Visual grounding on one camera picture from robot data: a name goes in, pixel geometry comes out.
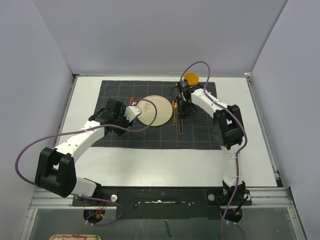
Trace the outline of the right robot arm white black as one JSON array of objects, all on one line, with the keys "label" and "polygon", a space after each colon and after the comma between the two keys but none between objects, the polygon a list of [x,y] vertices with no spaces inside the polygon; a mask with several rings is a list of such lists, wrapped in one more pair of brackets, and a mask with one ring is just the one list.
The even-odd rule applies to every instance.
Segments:
[{"label": "right robot arm white black", "polygon": [[181,79],[175,84],[178,95],[177,114],[180,119],[191,116],[197,109],[205,111],[213,120],[213,139],[221,147],[224,163],[220,205],[240,205],[251,201],[250,192],[242,180],[240,151],[247,145],[240,108],[219,101],[201,83],[191,84]]}]

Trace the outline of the orange plastic cup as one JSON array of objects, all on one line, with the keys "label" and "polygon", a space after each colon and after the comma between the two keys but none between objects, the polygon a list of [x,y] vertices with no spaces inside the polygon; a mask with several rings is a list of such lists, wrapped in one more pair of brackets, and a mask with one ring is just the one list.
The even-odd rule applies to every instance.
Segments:
[{"label": "orange plastic cup", "polygon": [[199,83],[199,76],[194,72],[187,72],[184,74],[183,78],[187,81],[190,86],[197,85]]}]

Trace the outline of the dark grey checked cloth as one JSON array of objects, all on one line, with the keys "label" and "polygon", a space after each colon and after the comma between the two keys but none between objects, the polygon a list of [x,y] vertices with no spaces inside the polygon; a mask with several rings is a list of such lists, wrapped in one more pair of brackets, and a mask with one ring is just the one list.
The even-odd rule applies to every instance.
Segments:
[{"label": "dark grey checked cloth", "polygon": [[[173,101],[178,91],[175,83],[170,81],[129,81],[104,80],[101,83],[95,110],[106,106],[108,99],[125,104],[126,99],[142,99],[157,95]],[[108,133],[94,143],[95,147],[131,148],[131,149],[195,149],[220,150],[221,147],[213,139],[213,120],[202,109],[183,120],[183,135],[179,127],[170,119],[161,126],[152,126],[145,131],[125,132],[122,136]]]}]

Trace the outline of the blue plastic fork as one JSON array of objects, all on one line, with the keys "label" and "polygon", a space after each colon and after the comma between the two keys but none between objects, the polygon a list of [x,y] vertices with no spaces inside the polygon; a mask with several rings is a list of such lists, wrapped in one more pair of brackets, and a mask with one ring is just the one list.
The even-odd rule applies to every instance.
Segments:
[{"label": "blue plastic fork", "polygon": [[130,99],[127,98],[127,99],[125,100],[125,106],[127,107],[127,106],[129,106],[129,105],[130,105]]}]

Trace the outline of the beige plate with plant motif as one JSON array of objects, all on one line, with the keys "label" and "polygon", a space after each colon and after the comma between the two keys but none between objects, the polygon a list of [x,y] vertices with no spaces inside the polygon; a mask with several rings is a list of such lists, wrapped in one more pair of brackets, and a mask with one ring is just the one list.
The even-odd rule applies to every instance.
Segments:
[{"label": "beige plate with plant motif", "polygon": [[[151,127],[164,125],[171,119],[173,114],[172,104],[165,97],[149,95],[144,99],[154,103],[157,109],[156,119]],[[142,114],[138,116],[138,120],[144,125],[149,125],[155,116],[155,107],[149,101],[141,100],[137,104],[137,106],[142,110]]]}]

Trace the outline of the copper metal knife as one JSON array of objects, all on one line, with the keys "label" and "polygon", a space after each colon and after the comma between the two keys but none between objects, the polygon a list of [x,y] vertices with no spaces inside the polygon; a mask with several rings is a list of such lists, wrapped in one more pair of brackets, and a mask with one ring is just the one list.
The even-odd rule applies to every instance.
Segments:
[{"label": "copper metal knife", "polygon": [[181,118],[179,120],[179,134],[182,136],[183,135],[183,119]]}]

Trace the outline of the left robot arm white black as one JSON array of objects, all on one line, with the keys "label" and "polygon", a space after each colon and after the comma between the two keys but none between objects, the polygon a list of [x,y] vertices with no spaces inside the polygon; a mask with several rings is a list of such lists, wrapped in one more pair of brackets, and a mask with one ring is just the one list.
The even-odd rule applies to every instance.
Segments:
[{"label": "left robot arm white black", "polygon": [[99,184],[77,177],[75,163],[95,142],[109,132],[121,136],[142,113],[137,106],[125,106],[121,101],[110,99],[104,108],[88,118],[80,133],[55,148],[44,148],[39,155],[35,185],[63,198],[82,195],[88,204],[100,203],[102,193]]}]

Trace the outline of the gold metal spoon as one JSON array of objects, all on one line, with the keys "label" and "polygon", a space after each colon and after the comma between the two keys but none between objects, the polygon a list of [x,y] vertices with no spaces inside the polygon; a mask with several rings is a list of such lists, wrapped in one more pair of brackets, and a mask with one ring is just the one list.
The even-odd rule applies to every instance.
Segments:
[{"label": "gold metal spoon", "polygon": [[172,101],[172,112],[173,112],[173,125],[177,125],[177,108],[178,108],[178,101],[175,99]]}]

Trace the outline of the orange plastic fork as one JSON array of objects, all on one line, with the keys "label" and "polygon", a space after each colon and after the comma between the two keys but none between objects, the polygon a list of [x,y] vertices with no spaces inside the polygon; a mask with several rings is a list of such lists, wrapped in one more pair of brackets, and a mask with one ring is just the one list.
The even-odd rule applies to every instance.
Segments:
[{"label": "orange plastic fork", "polygon": [[131,106],[135,106],[135,105],[137,104],[137,102],[135,101],[135,99],[134,99],[133,97],[131,97],[129,104],[130,104]]}]

